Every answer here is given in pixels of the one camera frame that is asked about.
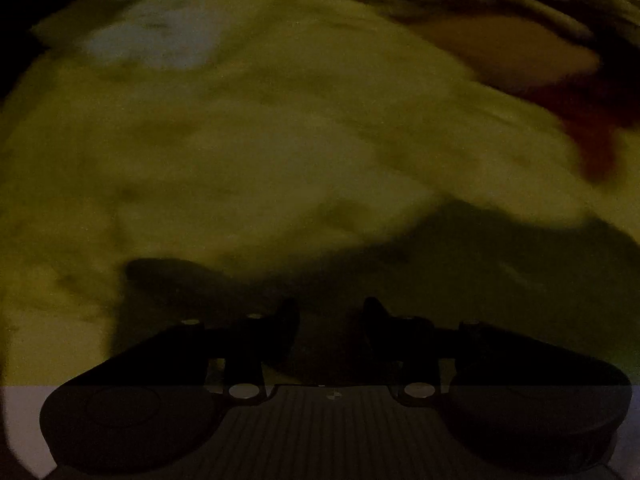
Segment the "red cloth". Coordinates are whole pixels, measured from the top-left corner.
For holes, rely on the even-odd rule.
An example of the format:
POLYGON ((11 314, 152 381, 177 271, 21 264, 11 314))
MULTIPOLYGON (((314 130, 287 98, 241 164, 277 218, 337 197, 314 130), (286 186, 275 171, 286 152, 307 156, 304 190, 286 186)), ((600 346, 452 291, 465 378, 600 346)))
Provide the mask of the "red cloth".
POLYGON ((559 116, 562 131, 573 142, 582 177, 600 184, 615 176, 620 122, 600 110, 559 116))

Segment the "white leaf-patterned bed sheet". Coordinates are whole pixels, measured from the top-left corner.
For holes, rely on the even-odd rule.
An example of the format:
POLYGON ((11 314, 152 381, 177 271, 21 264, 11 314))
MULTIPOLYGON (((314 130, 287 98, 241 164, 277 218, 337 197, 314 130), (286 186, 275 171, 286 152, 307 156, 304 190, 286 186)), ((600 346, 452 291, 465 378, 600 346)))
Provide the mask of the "white leaf-patterned bed sheet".
POLYGON ((119 0, 70 10, 1 114, 1 354, 19 382, 111 350, 134 259, 186 260, 259 311, 373 296, 639 375, 639 46, 475 0, 119 0), (597 70, 505 92, 411 30, 524 18, 597 70), (620 122, 579 171, 559 116, 620 122))

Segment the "pink folded cloth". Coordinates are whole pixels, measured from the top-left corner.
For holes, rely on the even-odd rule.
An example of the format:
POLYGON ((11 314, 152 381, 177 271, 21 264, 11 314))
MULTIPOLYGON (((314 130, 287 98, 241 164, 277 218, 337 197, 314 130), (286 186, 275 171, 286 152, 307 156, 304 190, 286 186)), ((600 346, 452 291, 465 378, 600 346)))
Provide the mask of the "pink folded cloth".
POLYGON ((411 30, 458 58, 483 84, 505 92, 562 84, 599 66, 592 51, 514 16, 448 16, 411 30))

